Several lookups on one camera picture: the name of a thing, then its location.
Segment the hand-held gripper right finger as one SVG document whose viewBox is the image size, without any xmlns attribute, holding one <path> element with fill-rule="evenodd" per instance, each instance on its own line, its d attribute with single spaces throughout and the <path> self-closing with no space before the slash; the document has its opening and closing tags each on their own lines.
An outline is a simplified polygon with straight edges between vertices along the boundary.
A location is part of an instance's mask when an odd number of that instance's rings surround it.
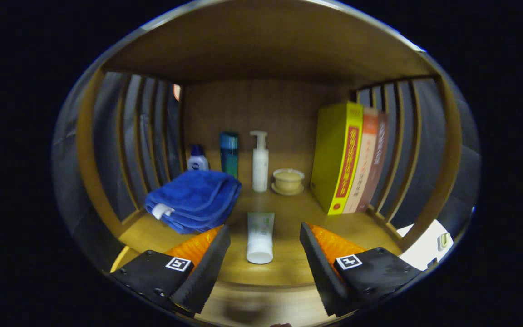
<svg viewBox="0 0 523 327">
<path fill-rule="evenodd" d="M 366 250 L 307 222 L 301 224 L 300 242 L 327 315 L 372 309 L 421 274 L 384 247 Z"/>
</svg>

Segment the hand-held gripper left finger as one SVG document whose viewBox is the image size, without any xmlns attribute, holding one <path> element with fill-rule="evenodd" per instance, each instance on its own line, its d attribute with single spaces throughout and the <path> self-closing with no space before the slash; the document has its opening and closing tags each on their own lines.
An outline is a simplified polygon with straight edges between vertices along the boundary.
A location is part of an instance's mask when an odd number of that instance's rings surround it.
<svg viewBox="0 0 523 327">
<path fill-rule="evenodd" d="M 229 227 L 221 225 L 165 253 L 147 250 L 111 277 L 150 304 L 193 318 L 210 297 L 230 243 Z"/>
</svg>

